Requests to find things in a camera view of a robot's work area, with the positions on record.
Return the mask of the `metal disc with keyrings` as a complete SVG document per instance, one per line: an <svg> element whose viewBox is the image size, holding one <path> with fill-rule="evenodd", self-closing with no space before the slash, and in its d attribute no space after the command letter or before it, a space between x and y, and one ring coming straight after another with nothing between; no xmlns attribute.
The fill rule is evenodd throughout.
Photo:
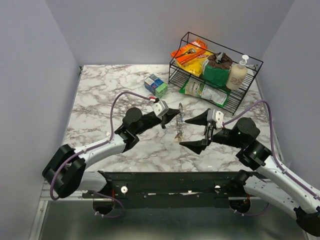
<svg viewBox="0 0 320 240"><path fill-rule="evenodd" d="M180 143L183 140L183 134L184 134L184 129L183 129L184 109L181 102L178 104L178 110L179 110L179 114L176 116L176 125L175 125L176 136L174 137L174 139Z"/></svg>

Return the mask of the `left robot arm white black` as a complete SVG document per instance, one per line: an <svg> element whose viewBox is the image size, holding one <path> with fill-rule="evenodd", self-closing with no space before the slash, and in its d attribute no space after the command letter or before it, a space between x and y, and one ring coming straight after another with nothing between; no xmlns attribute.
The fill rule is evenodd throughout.
<svg viewBox="0 0 320 240"><path fill-rule="evenodd" d="M104 174L87 172L86 169L103 159L132 149L139 142L139 134L157 125L165 128L179 113L178 109L170 108L158 117L154 111L142 114L137 107L129 108L122 125L113 132L111 139L105 138L76 148L62 145L42 171L42 176L49 184L53 184L60 198L66 198L75 191L94 191L101 198L107 197L111 185Z"/></svg>

